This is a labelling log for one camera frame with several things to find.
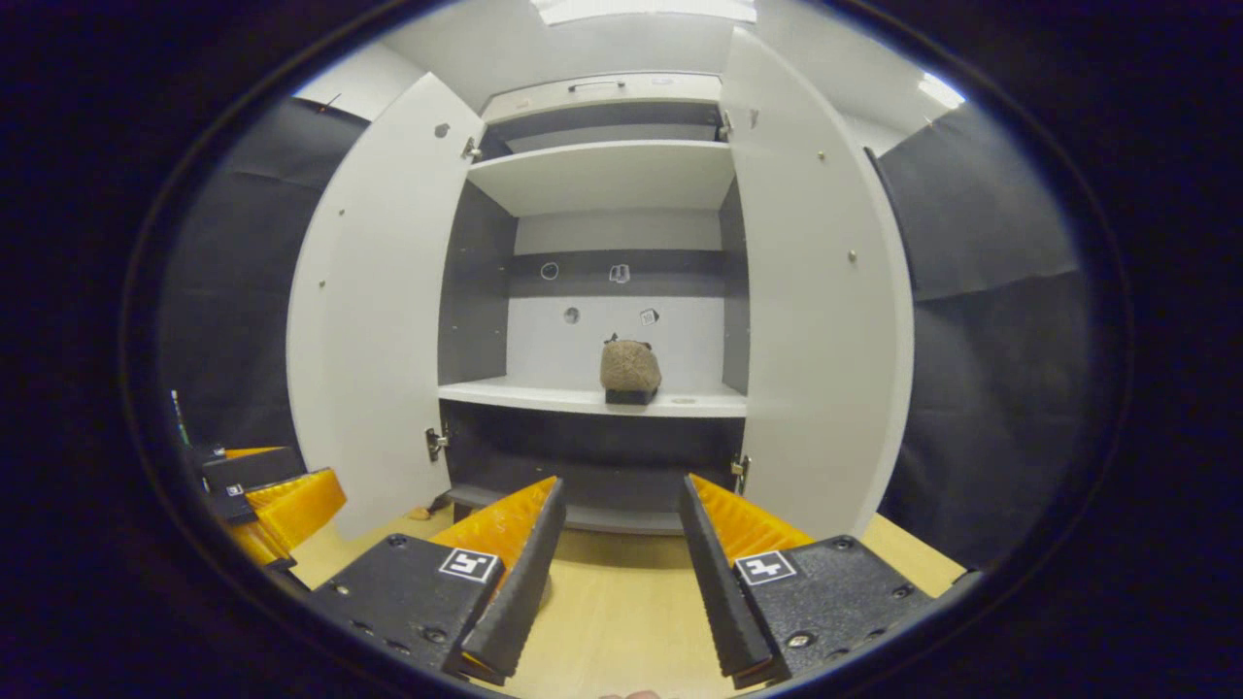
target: ceiling light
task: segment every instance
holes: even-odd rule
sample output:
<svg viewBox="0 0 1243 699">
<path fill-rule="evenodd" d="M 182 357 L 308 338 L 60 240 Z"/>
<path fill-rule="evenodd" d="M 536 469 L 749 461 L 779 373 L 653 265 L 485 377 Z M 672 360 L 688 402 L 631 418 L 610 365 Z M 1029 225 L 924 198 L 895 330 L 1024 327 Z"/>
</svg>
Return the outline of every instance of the ceiling light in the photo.
<svg viewBox="0 0 1243 699">
<path fill-rule="evenodd" d="M 941 78 L 932 73 L 924 73 L 924 80 L 920 81 L 920 90 L 950 109 L 953 109 L 967 101 L 962 95 L 958 95 L 952 87 L 941 82 Z"/>
<path fill-rule="evenodd" d="M 753 0 L 531 0 L 547 25 L 605 15 L 672 12 L 756 21 Z"/>
</svg>

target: wooden floor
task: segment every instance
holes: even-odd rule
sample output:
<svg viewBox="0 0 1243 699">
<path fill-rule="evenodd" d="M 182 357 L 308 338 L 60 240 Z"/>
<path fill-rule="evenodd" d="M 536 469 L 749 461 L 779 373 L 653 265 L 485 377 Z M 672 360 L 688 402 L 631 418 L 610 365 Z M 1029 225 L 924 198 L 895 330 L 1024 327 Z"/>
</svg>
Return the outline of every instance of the wooden floor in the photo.
<svg viewBox="0 0 1243 699">
<path fill-rule="evenodd" d="M 405 517 L 346 541 L 334 525 L 293 550 L 293 572 L 317 587 L 389 534 L 426 539 L 451 524 Z M 880 515 L 864 544 L 936 597 L 965 570 Z M 721 677 L 686 544 L 676 536 L 566 530 L 549 568 L 552 596 L 536 617 L 517 674 L 522 699 L 592 699 L 649 689 L 663 699 L 743 694 Z"/>
</svg>

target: open cabinet door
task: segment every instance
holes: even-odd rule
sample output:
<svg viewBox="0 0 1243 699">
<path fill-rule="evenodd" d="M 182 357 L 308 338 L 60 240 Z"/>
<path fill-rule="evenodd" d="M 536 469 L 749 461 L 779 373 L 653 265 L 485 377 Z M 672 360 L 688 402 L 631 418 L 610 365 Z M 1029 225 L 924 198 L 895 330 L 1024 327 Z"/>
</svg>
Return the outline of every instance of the open cabinet door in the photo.
<svg viewBox="0 0 1243 699">
<path fill-rule="evenodd" d="M 354 537 L 449 489 L 436 328 L 445 248 L 484 122 L 428 73 L 363 132 L 311 218 L 290 295 L 290 408 L 307 468 L 337 471 Z"/>
<path fill-rule="evenodd" d="M 842 116 L 733 30 L 721 108 L 746 224 L 747 499 L 823 539 L 863 535 L 911 392 L 911 290 L 897 224 Z"/>
</svg>

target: black curtain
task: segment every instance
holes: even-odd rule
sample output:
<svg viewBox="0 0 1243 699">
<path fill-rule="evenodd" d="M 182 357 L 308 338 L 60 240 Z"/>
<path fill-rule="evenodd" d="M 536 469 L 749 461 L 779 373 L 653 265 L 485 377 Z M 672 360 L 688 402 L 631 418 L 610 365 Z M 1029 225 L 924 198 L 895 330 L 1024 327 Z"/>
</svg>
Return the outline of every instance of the black curtain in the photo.
<svg viewBox="0 0 1243 699">
<path fill-rule="evenodd" d="M 160 378 L 191 442 L 296 443 L 285 323 L 302 236 L 363 118 L 290 98 L 255 123 L 204 184 L 160 299 Z"/>
<path fill-rule="evenodd" d="M 965 566 L 1011 551 L 1075 471 L 1091 404 L 1074 221 L 963 104 L 878 163 L 915 294 L 915 377 L 880 512 Z"/>
</svg>

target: sticker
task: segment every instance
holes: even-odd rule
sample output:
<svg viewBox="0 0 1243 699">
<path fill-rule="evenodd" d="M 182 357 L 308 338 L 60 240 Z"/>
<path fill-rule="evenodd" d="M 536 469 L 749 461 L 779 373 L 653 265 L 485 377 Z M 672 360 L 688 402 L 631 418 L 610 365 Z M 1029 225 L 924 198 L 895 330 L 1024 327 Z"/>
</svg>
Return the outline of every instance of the sticker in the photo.
<svg viewBox="0 0 1243 699">
<path fill-rule="evenodd" d="M 736 563 L 738 571 L 742 573 L 742 580 L 751 587 L 798 575 L 798 571 L 794 570 L 794 566 L 789 565 L 789 561 L 786 560 L 786 556 L 781 555 L 781 551 L 756 553 L 755 556 L 738 558 Z"/>
<path fill-rule="evenodd" d="M 454 549 L 445 562 L 440 563 L 440 572 L 475 582 L 487 582 L 487 575 L 492 572 L 495 565 L 496 556 L 491 553 Z"/>
</svg>

